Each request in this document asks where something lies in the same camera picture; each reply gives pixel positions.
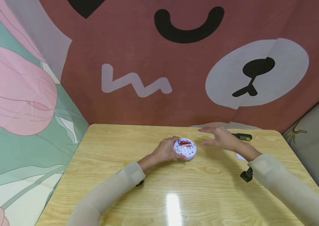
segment hand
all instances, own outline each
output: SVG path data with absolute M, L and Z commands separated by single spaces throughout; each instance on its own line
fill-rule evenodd
M 174 150 L 174 142 L 178 140 L 179 137 L 171 137 L 163 139 L 155 150 L 145 156 L 143 159 L 138 161 L 138 164 L 145 173 L 151 167 L 165 161 L 171 161 L 174 159 L 186 160 L 184 155 L 178 154 Z
M 152 155 L 155 156 L 159 162 L 171 161 L 175 159 L 186 160 L 184 155 L 176 153 L 174 150 L 174 143 L 179 137 L 164 138 L 153 151 Z
M 203 133 L 212 133 L 214 140 L 206 140 L 201 145 L 218 146 L 221 149 L 237 152 L 244 145 L 244 142 L 236 138 L 223 126 L 217 124 L 209 124 L 198 131 Z
M 261 155 L 261 152 L 256 150 L 249 143 L 239 140 L 236 136 L 232 135 L 223 126 L 216 124 L 209 124 L 198 131 L 204 133 L 212 133 L 214 140 L 206 140 L 201 145 L 218 146 L 225 150 L 237 152 L 244 157 L 248 162 L 255 160 Z

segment left hand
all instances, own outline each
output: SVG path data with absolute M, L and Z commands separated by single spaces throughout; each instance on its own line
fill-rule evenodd
M 174 150 L 174 142 L 178 139 L 179 137 L 164 138 L 151 154 L 139 160 L 138 164 L 143 172 L 145 173 L 148 169 L 161 162 L 175 159 L 187 160 L 184 155 L 178 154 Z
M 178 140 L 179 137 L 164 138 L 153 151 L 152 155 L 155 156 L 159 162 L 171 161 L 171 160 L 186 160 L 184 155 L 176 153 L 174 150 L 174 142 Z

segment black clip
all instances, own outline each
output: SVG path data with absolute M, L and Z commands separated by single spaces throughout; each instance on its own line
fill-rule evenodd
M 139 185 L 141 185 L 141 184 L 143 184 L 144 183 L 144 180 L 142 180 L 141 182 L 139 182 L 136 186 L 139 186 Z
M 249 167 L 249 169 L 247 171 L 243 171 L 240 174 L 240 177 L 246 181 L 246 183 L 250 182 L 252 180 L 252 176 L 254 175 L 254 172 L 252 171 L 252 168 Z

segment black eye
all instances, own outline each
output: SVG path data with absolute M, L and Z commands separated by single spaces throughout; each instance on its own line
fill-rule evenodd
M 87 19 L 104 0 L 67 0 L 78 14 Z
M 173 26 L 171 16 L 165 9 L 154 14 L 154 23 L 157 31 L 165 39 L 176 43 L 193 43 L 210 36 L 220 26 L 225 11 L 222 7 L 210 10 L 207 20 L 200 27 L 192 30 L 181 30 Z

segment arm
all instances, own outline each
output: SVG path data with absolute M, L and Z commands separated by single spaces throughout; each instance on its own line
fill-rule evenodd
M 145 177 L 145 172 L 163 161 L 184 159 L 173 149 L 178 137 L 164 139 L 153 153 L 138 162 L 132 162 L 97 185 L 74 207 L 66 226 L 98 226 L 100 217 L 124 193 L 135 187 Z
M 319 195 L 287 171 L 278 160 L 261 154 L 221 126 L 210 124 L 200 131 L 214 134 L 214 140 L 204 141 L 202 145 L 219 146 L 239 153 L 249 162 L 257 181 L 283 202 L 305 226 L 319 226 Z
M 252 152 L 252 149 L 255 150 L 248 144 L 239 154 Z M 317 193 L 268 154 L 261 154 L 254 160 L 250 159 L 248 165 L 253 169 L 257 181 L 284 203 L 304 225 L 319 226 Z

